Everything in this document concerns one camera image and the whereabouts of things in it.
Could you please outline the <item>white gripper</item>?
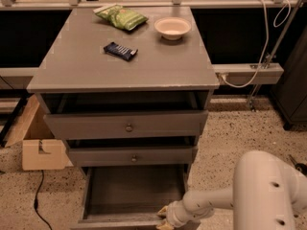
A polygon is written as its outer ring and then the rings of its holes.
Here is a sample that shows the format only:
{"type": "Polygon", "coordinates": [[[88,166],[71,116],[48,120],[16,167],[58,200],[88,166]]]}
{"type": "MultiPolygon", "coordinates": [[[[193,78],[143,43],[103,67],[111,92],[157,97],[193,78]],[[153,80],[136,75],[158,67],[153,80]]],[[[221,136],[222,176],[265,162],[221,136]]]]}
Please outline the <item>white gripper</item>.
{"type": "Polygon", "coordinates": [[[188,212],[181,201],[174,201],[167,206],[163,206],[158,212],[159,217],[165,217],[157,226],[157,230],[174,230],[188,222],[188,212]]]}

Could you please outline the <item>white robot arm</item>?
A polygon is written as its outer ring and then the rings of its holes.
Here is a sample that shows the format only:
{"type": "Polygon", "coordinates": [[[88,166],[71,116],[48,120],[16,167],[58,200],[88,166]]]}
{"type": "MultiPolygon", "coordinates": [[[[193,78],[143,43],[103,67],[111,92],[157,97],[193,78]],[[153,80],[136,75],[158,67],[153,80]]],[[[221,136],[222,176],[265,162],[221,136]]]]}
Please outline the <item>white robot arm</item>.
{"type": "Polygon", "coordinates": [[[295,216],[306,208],[307,177],[279,158],[253,150],[236,164],[232,186],[186,192],[158,212],[162,221],[156,228],[175,230],[211,217],[216,209],[231,209],[234,230],[295,230],[295,216]]]}

